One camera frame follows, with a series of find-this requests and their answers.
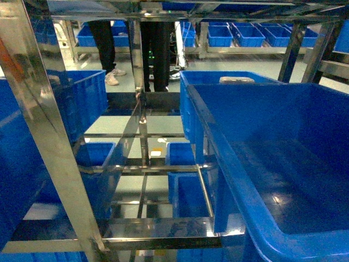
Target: stainless steel rack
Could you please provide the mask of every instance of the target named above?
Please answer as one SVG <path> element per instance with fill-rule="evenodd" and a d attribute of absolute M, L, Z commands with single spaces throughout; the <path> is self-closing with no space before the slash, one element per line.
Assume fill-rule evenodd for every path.
<path fill-rule="evenodd" d="M 22 252 L 63 252 L 84 251 L 90 262 L 117 261 L 117 250 L 171 249 L 171 248 L 208 248 L 220 247 L 220 236 L 213 231 L 212 217 L 191 219 L 144 219 L 142 208 L 146 200 L 144 191 L 147 177 L 156 171 L 173 169 L 167 166 L 153 166 L 149 160 L 147 130 L 147 103 L 161 108 L 166 101 L 178 94 L 145 94 L 143 80 L 141 21 L 202 21 L 201 35 L 207 35 L 209 20 L 229 20 L 238 22 L 290 22 L 294 23 L 289 46 L 286 48 L 284 62 L 279 80 L 289 82 L 296 58 L 300 52 L 303 29 L 306 25 L 322 24 L 320 36 L 312 52 L 312 57 L 303 77 L 303 82 L 319 82 L 323 70 L 321 61 L 331 54 L 338 37 L 343 20 L 347 17 L 345 5 L 348 0 L 244 0 L 241 1 L 208 1 L 181 0 L 181 3 L 195 3 L 187 11 L 163 11 L 159 1 L 60 1 L 61 3 L 79 4 L 81 9 L 94 3 L 109 11 L 52 11 L 46 0 L 6 0 L 0 2 L 0 65 L 8 79 L 21 111 L 33 135 L 35 143 L 50 173 L 59 197 L 69 220 L 60 221 L 23 221 L 17 228 L 12 240 L 8 242 L 3 253 Z M 219 4 L 267 4 L 266 9 L 253 13 L 215 12 Z M 130 50 L 135 78 L 133 114 L 122 134 L 119 143 L 124 146 L 124 157 L 127 158 L 133 139 L 141 140 L 141 166 L 126 166 L 121 163 L 109 168 L 117 173 L 143 176 L 142 194 L 139 201 L 137 219 L 112 219 L 97 221 L 91 209 L 79 167 L 73 154 L 67 134 L 61 120 L 50 85 L 47 70 L 55 70 L 65 75 L 65 67 L 58 45 L 45 46 L 37 43 L 31 19 L 82 20 L 82 19 L 115 20 L 125 18 L 129 21 Z M 201 38 L 200 50 L 205 56 L 207 43 Z M 176 171 L 194 170 L 200 175 L 201 166 L 176 166 Z M 190 234 L 186 231 L 189 223 L 201 228 Z M 173 226 L 181 224 L 182 229 L 171 234 Z M 241 243 L 245 227 L 241 218 L 236 218 L 236 228 L 227 232 L 237 244 Z"/>

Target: person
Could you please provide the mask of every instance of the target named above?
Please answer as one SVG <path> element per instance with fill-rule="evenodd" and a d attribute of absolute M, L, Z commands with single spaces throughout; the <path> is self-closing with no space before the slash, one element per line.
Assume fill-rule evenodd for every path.
<path fill-rule="evenodd" d="M 171 22 L 141 22 L 142 54 L 145 91 L 150 92 L 149 51 L 153 52 L 155 92 L 169 91 Z"/>
<path fill-rule="evenodd" d="M 90 21 L 88 27 L 98 48 L 102 69 L 106 71 L 105 82 L 111 86 L 119 85 L 118 76 L 126 75 L 115 64 L 115 47 L 109 21 Z"/>

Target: blue plastic bin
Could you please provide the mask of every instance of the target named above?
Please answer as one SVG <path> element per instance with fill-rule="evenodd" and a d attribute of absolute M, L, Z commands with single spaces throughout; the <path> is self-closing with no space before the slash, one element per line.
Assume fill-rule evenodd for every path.
<path fill-rule="evenodd" d="M 255 80 L 256 83 L 280 83 L 276 80 L 244 71 L 182 71 L 180 73 L 180 115 L 182 117 L 185 138 L 192 141 L 195 135 L 195 124 L 193 120 L 193 109 L 189 103 L 187 88 L 189 85 L 210 84 L 216 89 L 219 79 L 223 76 L 246 77 Z"/>
<path fill-rule="evenodd" d="M 194 156 L 189 143 L 186 142 L 171 142 L 167 144 L 167 153 L 165 158 L 166 165 L 195 165 Z M 196 173 L 178 173 L 168 172 L 169 176 L 169 202 L 173 204 L 174 188 L 178 183 L 178 176 L 195 175 Z"/>
<path fill-rule="evenodd" d="M 293 24 L 285 23 L 282 26 L 285 27 L 290 32 L 292 31 Z M 316 32 L 307 28 L 304 33 L 302 47 L 314 47 L 317 37 L 318 37 L 318 34 Z"/>
<path fill-rule="evenodd" d="M 233 26 L 236 29 L 235 39 L 242 47 L 261 47 L 265 40 L 264 35 L 253 26 Z"/>
<path fill-rule="evenodd" d="M 111 28 L 114 46 L 129 46 L 129 37 L 125 26 L 113 26 Z"/>
<path fill-rule="evenodd" d="M 84 252 L 0 254 L 0 262 L 88 262 Z"/>
<path fill-rule="evenodd" d="M 0 78 L 0 250 L 35 202 L 47 171 L 18 103 Z"/>
<path fill-rule="evenodd" d="M 84 26 L 77 34 L 77 41 L 79 42 L 80 46 L 96 46 L 96 43 L 88 26 Z"/>
<path fill-rule="evenodd" d="M 80 146 L 76 161 L 78 165 L 86 167 L 101 166 L 104 168 L 107 163 L 110 165 L 118 164 L 121 158 L 122 148 L 116 148 L 115 143 L 96 142 Z M 114 196 L 121 173 L 119 172 L 115 175 L 108 175 L 107 173 L 91 175 L 82 172 L 81 175 L 96 218 L 109 218 L 110 201 Z M 48 203 L 61 202 L 51 180 L 41 190 L 39 200 Z"/>
<path fill-rule="evenodd" d="M 229 47 L 233 40 L 233 35 L 227 26 L 209 26 L 208 44 L 212 47 Z"/>
<path fill-rule="evenodd" d="M 195 146 L 211 144 L 258 253 L 347 261 L 349 95 L 315 84 L 209 87 L 188 87 L 203 128 Z"/>
<path fill-rule="evenodd" d="M 291 32 L 283 27 L 267 27 L 264 35 L 273 47 L 286 47 L 290 41 Z"/>
<path fill-rule="evenodd" d="M 184 29 L 182 30 L 182 38 L 185 47 L 195 46 L 195 31 Z"/>
<path fill-rule="evenodd" d="M 305 30 L 302 47 L 314 47 L 317 37 L 318 34 L 316 32 L 307 28 Z"/>
<path fill-rule="evenodd" d="M 84 133 L 108 108 L 104 70 L 67 71 Z"/>
<path fill-rule="evenodd" d="M 195 164 L 189 143 L 172 142 L 167 146 L 166 164 Z M 169 192 L 173 198 L 173 217 L 207 217 L 208 212 L 197 173 L 169 173 Z M 180 249 L 177 262 L 227 261 L 222 248 Z"/>
<path fill-rule="evenodd" d="M 342 30 L 338 36 L 334 51 L 349 53 L 349 20 L 344 22 Z"/>

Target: black pants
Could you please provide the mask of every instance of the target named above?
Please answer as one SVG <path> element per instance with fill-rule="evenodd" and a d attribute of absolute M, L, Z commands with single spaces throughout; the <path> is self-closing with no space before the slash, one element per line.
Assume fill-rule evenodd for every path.
<path fill-rule="evenodd" d="M 111 72 L 115 67 L 114 39 L 109 21 L 88 22 L 89 29 L 93 35 L 98 48 L 100 63 L 106 73 Z"/>
<path fill-rule="evenodd" d="M 149 92 L 149 51 L 154 55 L 154 90 L 166 91 L 170 78 L 170 22 L 141 22 L 145 91 Z"/>
<path fill-rule="evenodd" d="M 114 39 L 109 21 L 91 21 L 88 26 L 96 42 L 102 69 L 109 73 L 115 67 Z M 145 91 L 149 88 L 149 51 L 154 55 L 154 90 L 166 91 L 170 78 L 170 22 L 142 22 L 142 51 Z"/>

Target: white sneaker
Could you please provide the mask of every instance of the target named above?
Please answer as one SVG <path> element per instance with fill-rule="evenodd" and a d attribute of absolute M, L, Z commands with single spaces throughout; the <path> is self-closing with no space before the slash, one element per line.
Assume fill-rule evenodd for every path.
<path fill-rule="evenodd" d="M 126 71 L 114 68 L 111 73 L 113 73 L 115 76 L 122 76 L 126 74 Z"/>
<path fill-rule="evenodd" d="M 105 82 L 110 86 L 119 85 L 119 81 L 115 78 L 115 74 L 113 74 L 113 71 L 105 75 Z"/>

